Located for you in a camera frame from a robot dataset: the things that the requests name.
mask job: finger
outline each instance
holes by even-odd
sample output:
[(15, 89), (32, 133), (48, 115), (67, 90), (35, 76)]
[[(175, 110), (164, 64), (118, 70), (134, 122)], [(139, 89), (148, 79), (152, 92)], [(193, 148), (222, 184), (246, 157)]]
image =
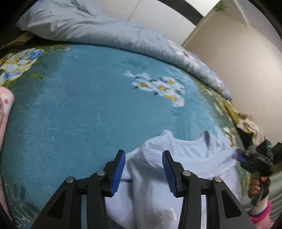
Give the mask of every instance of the finger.
[(250, 193), (251, 195), (254, 195), (254, 194), (257, 194), (257, 191), (250, 190), (249, 193)]
[(250, 190), (253, 190), (253, 191), (260, 191), (261, 188), (260, 188), (259, 186), (257, 186), (257, 185), (251, 184), (251, 185), (250, 185)]
[(250, 183), (253, 185), (259, 185), (259, 181), (257, 179), (252, 179)]
[(261, 177), (261, 181), (262, 181), (262, 182), (266, 182), (267, 178), (268, 178), (268, 177)]

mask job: teal bedspread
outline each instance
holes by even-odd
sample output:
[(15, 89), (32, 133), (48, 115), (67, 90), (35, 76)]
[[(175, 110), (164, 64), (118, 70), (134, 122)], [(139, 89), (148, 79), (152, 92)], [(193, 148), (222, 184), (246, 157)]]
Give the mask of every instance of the teal bedspread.
[[(66, 177), (88, 177), (162, 130), (196, 140), (208, 129), (241, 146), (224, 98), (156, 59), (56, 43), (12, 49), (0, 62), (10, 64), (0, 83), (15, 95), (0, 172), (18, 228), (31, 227)], [(244, 189), (248, 174), (238, 172)]]

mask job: silver screw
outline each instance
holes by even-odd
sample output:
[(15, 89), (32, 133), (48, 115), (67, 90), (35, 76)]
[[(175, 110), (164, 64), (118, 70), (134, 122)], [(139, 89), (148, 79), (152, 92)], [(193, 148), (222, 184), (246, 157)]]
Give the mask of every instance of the silver screw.
[(97, 172), (97, 175), (98, 176), (103, 176), (103, 175), (105, 175), (106, 173), (105, 173), (105, 171), (104, 170), (99, 170), (98, 172)]
[(184, 170), (184, 171), (182, 172), (182, 174), (183, 174), (184, 176), (186, 176), (186, 177), (191, 176), (191, 172), (190, 172), (190, 171), (187, 171), (187, 170)]
[(66, 182), (67, 183), (71, 183), (71, 182), (73, 182), (74, 181), (74, 178), (73, 177), (67, 177), (66, 178)]
[(215, 177), (214, 180), (218, 183), (222, 182), (222, 179), (220, 177)]

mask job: pink cuff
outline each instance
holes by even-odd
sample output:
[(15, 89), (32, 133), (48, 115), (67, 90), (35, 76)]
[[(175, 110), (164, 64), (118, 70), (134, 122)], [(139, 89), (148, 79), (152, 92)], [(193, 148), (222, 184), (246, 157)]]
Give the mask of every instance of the pink cuff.
[(250, 219), (252, 220), (253, 224), (257, 224), (260, 221), (262, 221), (265, 217), (269, 215), (269, 212), (271, 211), (272, 203), (270, 201), (267, 202), (267, 208), (258, 216), (253, 217), (250, 213), (248, 213)]

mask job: bed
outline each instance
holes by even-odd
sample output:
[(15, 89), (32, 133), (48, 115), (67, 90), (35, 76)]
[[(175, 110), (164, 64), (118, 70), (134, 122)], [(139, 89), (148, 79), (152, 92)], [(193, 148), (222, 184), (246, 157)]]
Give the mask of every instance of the bed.
[[(66, 177), (88, 177), (118, 149), (130, 152), (162, 130), (196, 140), (208, 129), (243, 147), (224, 107), (228, 89), (196, 55), (169, 40), (176, 57), (96, 43), (34, 37), (2, 50), (0, 83), (15, 102), (0, 173), (18, 228), (31, 227)], [(184, 56), (189, 61), (181, 65)], [(249, 174), (236, 168), (244, 194)]]

